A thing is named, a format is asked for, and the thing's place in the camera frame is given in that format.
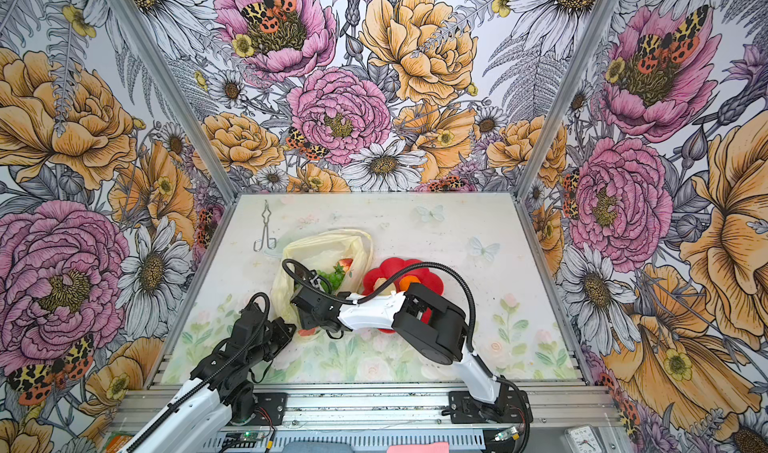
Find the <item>red flower-shaped bowl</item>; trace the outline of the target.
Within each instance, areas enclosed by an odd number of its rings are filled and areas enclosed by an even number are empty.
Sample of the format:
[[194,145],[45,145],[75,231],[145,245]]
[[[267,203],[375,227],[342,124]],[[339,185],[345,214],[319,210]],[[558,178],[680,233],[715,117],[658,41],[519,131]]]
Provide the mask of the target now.
[[[379,266],[370,269],[363,277],[363,296],[371,295],[385,281],[394,277],[400,270],[421,263],[419,259],[403,259],[390,257],[383,260]],[[395,293],[406,292],[412,284],[422,284],[424,287],[442,296],[444,283],[442,279],[429,268],[420,268],[409,271],[393,281],[387,289],[378,295],[378,298],[391,296]]]

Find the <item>aluminium front rail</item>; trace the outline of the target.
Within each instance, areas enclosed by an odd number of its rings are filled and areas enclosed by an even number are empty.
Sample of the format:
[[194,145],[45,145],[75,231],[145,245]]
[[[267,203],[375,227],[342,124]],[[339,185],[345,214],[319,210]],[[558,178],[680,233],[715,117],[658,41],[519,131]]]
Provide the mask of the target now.
[[[283,430],[363,430],[451,428],[443,411],[457,383],[363,385],[261,385],[258,393],[285,392],[287,400],[275,420]],[[574,382],[524,382],[533,426],[617,426],[620,414],[608,391]]]

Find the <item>small circuit board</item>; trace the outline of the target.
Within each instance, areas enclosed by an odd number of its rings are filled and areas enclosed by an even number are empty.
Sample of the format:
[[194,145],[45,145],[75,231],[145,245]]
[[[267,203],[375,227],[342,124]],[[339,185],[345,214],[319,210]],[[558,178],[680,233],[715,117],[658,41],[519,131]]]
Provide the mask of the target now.
[[219,449],[219,453],[228,452],[231,449],[255,448],[257,446],[263,446],[264,451],[269,452],[273,447],[275,437],[275,431],[264,434],[245,433],[241,437],[224,442]]

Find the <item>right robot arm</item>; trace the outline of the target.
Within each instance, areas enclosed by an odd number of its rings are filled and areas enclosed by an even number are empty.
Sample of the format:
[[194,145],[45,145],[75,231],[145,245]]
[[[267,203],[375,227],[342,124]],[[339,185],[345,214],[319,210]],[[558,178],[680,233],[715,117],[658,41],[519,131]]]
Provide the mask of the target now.
[[[504,421],[508,392],[517,387],[493,374],[476,351],[474,297],[455,270],[436,262],[418,262],[398,270],[367,295],[333,295],[322,286],[319,273],[302,263],[285,259],[282,269],[294,282],[291,304],[303,329],[321,328],[330,336],[364,329],[392,330],[422,357],[454,368],[481,420]],[[386,293],[398,280],[421,269],[436,269],[452,277],[463,291],[469,311],[422,283]]]

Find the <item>metal tongs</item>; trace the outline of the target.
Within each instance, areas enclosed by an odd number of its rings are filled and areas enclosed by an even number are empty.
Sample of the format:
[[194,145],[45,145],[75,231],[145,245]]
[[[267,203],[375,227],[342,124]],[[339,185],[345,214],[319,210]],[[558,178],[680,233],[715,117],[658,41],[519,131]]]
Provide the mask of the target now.
[[253,243],[254,252],[273,251],[277,246],[277,239],[271,234],[270,231],[270,218],[272,211],[268,200],[264,201],[263,209],[261,212],[262,229],[261,236],[257,238]]

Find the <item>pink cloth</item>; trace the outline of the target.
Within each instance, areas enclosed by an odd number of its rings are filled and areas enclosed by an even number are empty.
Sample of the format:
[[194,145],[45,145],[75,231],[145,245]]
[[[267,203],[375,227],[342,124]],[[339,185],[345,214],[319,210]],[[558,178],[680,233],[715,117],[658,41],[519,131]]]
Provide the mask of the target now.
[[447,442],[435,442],[428,444],[393,445],[387,449],[387,453],[449,453],[450,445]]

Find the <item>orange fake fruit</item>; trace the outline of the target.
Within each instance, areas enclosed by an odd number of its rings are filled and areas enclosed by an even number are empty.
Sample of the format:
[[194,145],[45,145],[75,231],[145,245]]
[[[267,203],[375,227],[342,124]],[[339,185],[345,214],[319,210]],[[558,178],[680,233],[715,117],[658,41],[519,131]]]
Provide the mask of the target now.
[[398,282],[398,290],[401,292],[407,291],[412,284],[420,284],[421,280],[413,275],[401,277]]

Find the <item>red fake apple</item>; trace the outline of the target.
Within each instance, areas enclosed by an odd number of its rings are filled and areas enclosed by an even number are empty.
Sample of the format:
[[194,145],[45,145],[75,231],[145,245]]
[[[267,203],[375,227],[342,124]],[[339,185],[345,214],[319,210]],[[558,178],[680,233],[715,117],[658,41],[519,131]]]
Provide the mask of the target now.
[[347,272],[351,268],[352,263],[352,258],[344,258],[338,262],[339,266],[343,269],[344,272]]

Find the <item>cream fake garlic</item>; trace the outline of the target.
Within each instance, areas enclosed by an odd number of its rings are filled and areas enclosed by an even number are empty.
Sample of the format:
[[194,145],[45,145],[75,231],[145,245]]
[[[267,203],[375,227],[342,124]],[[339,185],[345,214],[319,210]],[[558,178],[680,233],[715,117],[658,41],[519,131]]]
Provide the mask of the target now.
[[389,283],[386,278],[379,278],[374,283],[374,290],[380,291],[380,296],[391,296],[397,293],[397,286],[394,282]]

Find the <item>green fake grapes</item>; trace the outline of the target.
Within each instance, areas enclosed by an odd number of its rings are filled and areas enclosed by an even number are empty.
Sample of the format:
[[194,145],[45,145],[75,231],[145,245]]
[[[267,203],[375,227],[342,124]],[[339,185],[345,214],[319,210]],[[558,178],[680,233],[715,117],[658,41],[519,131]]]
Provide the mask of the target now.
[[320,277],[320,285],[322,289],[329,294],[335,293],[340,290],[343,283],[346,272],[339,266],[339,264],[333,267],[330,272],[318,271]]

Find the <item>white clock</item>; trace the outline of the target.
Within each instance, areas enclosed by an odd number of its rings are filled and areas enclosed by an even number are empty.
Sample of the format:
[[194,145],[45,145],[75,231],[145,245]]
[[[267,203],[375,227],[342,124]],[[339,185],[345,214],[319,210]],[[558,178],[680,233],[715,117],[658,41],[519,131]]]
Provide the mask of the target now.
[[572,453],[603,453],[604,449],[594,428],[589,425],[569,428],[565,438]]

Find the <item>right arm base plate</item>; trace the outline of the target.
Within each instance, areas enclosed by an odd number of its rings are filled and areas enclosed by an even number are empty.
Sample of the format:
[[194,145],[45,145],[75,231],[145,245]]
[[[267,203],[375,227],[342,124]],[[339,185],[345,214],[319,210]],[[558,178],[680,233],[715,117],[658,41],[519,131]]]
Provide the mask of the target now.
[[480,402],[467,391],[451,391],[441,415],[448,416],[452,424],[522,424],[534,419],[528,395],[523,391],[502,391],[495,403]]

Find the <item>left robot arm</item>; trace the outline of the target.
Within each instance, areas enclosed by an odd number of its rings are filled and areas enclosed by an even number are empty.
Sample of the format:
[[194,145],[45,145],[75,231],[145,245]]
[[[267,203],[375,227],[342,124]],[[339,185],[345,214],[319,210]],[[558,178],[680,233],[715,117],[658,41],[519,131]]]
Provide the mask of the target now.
[[233,324],[190,373],[173,398],[122,448],[123,452],[195,452],[227,425],[244,425],[256,412],[252,369],[290,343],[296,326],[271,320],[270,299],[251,297]]

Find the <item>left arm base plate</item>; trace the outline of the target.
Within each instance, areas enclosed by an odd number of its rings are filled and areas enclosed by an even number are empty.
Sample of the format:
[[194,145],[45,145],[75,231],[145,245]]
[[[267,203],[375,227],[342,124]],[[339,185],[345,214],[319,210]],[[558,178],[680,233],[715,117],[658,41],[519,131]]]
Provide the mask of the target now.
[[286,413],[288,395],[277,392],[257,392],[248,426],[281,426]]

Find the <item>translucent yellowish plastic bag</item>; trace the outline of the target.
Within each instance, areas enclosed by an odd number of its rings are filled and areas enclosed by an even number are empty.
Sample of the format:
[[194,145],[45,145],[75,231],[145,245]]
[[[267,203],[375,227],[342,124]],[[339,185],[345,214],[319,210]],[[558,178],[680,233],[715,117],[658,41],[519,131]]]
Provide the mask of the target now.
[[372,236],[359,229],[333,229],[327,231],[299,231],[294,229],[277,241],[277,274],[273,281],[270,298],[278,316],[287,323],[300,324],[298,310],[290,303],[294,295],[294,280],[282,268],[285,259],[296,260],[308,270],[326,276],[338,269],[341,260],[351,265],[340,280],[332,281],[332,293],[362,290],[363,276],[373,260]]

